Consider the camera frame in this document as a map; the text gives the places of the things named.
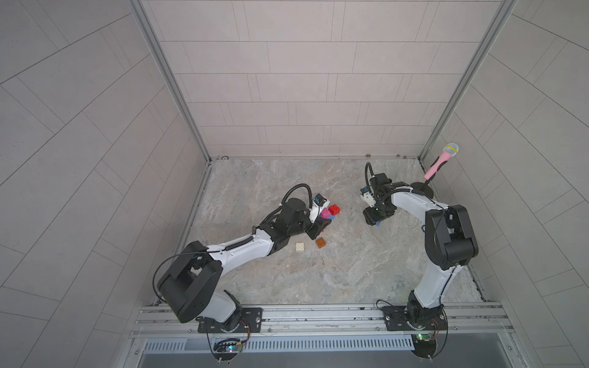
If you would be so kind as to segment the magenta lego brick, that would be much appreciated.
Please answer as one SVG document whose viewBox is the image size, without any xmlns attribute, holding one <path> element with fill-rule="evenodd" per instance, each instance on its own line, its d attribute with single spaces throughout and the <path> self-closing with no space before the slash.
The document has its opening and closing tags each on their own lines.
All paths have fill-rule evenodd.
<svg viewBox="0 0 589 368">
<path fill-rule="evenodd" d="M 323 209 L 319 215 L 322 219 L 334 219 L 329 209 Z"/>
</svg>

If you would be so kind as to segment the small red lego brick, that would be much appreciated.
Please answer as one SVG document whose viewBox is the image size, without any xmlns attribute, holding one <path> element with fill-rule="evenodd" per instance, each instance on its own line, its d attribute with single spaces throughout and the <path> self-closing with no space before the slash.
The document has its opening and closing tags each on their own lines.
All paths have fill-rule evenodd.
<svg viewBox="0 0 589 368">
<path fill-rule="evenodd" d="M 333 216 L 337 216 L 341 212 L 341 209 L 337 205 L 329 206 L 328 210 Z"/>
</svg>

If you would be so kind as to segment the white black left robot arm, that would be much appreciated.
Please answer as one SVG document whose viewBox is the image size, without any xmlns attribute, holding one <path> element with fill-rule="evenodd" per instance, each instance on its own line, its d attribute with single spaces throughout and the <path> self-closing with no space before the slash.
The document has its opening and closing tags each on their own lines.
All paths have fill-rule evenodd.
<svg viewBox="0 0 589 368">
<path fill-rule="evenodd" d="M 218 291 L 224 274 L 256 259 L 285 248 L 291 237 L 306 234 L 315 240 L 331 224 L 321 216 L 331 202 L 311 187 L 299 183 L 285 194 L 278 208 L 270 212 L 252 232 L 218 245 L 188 244 L 180 253 L 168 257 L 169 268 L 160 279 L 152 278 L 159 302 L 168 304 L 179 322 L 197 318 L 221 324 L 224 331 L 242 325 L 244 308 L 228 291 Z"/>
</svg>

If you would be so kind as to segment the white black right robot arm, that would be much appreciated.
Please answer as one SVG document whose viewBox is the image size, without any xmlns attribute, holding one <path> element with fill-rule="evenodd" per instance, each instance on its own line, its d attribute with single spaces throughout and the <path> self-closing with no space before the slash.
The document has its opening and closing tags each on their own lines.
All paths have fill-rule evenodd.
<svg viewBox="0 0 589 368">
<path fill-rule="evenodd" d="M 429 263 L 418 286 L 411 291 L 404 318 L 415 330 L 423 330 L 443 317 L 443 296 L 460 271 L 479 253 L 472 223 L 462 205 L 446 205 L 433 198 L 429 182 L 393 182 L 376 174 L 371 163 L 364 168 L 365 187 L 360 190 L 368 204 L 363 215 L 368 225 L 380 225 L 401 209 L 422 223 L 424 248 Z"/>
</svg>

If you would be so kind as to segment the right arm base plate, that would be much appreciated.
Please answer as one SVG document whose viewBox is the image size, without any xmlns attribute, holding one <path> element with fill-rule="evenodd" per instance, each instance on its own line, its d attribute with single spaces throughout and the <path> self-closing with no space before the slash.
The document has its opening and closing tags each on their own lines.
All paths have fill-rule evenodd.
<svg viewBox="0 0 589 368">
<path fill-rule="evenodd" d="M 422 308 L 419 304 L 386 305 L 379 309 L 383 312 L 388 331 L 442 331 L 448 328 L 448 320 L 441 306 Z"/>
</svg>

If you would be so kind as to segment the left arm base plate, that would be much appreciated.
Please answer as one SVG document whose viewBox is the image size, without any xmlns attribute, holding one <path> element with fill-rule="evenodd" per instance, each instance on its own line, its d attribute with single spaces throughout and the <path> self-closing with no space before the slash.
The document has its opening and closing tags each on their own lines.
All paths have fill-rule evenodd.
<svg viewBox="0 0 589 368">
<path fill-rule="evenodd" d="M 225 322 L 204 317 L 199 321 L 199 334 L 245 334 L 259 333 L 262 323 L 262 308 L 238 308 Z"/>
</svg>

